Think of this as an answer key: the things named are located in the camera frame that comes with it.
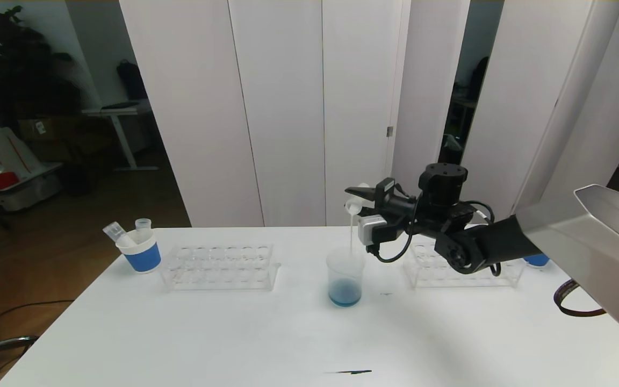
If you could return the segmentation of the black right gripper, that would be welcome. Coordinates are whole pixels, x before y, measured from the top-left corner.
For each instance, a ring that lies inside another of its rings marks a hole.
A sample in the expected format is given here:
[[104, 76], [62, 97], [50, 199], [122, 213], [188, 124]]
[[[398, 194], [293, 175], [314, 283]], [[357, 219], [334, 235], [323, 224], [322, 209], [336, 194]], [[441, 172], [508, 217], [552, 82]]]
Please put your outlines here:
[[384, 218], [411, 218], [417, 203], [416, 196], [408, 195], [393, 178], [383, 179], [376, 188], [356, 186], [348, 187], [344, 192], [356, 200], [375, 201], [375, 209], [364, 206], [358, 213], [359, 217], [374, 216], [377, 213]]

